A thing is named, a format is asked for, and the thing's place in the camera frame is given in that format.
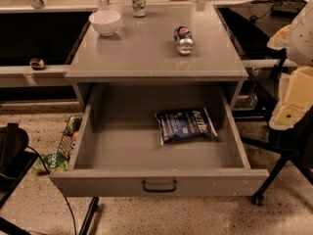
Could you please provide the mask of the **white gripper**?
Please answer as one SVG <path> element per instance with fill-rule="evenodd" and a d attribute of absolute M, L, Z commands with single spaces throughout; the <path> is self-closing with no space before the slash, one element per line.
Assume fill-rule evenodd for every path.
<path fill-rule="evenodd" d="M 300 66 L 290 75 L 284 104 L 278 104 L 269 120 L 276 130 L 293 128 L 313 106 L 313 68 Z"/>

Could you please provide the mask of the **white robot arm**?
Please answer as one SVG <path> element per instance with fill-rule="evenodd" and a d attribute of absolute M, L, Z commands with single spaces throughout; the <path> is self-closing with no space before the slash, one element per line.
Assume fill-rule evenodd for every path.
<path fill-rule="evenodd" d="M 279 29 L 267 46 L 287 52 L 297 64 L 291 74 L 279 79 L 277 103 L 269 120 L 271 128 L 293 128 L 313 106 L 313 1 L 309 1 L 291 24 Z"/>

